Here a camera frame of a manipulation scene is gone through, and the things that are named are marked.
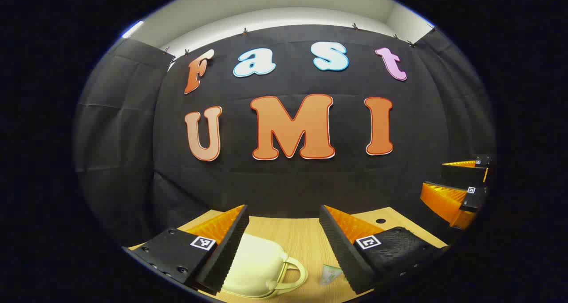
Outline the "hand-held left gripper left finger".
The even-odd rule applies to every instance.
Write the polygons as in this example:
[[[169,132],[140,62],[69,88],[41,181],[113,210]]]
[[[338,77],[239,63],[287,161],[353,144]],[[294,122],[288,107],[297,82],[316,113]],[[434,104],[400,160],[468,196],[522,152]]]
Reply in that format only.
[[[174,282],[215,295],[248,224],[248,206],[240,205],[193,228],[167,228],[129,255]]]

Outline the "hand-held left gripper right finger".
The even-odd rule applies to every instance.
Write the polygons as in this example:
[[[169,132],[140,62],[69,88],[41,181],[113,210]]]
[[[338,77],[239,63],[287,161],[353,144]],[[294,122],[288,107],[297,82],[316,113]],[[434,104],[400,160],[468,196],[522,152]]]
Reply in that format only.
[[[347,282],[356,294],[400,283],[447,251],[410,230],[383,229],[326,205],[319,222]]]

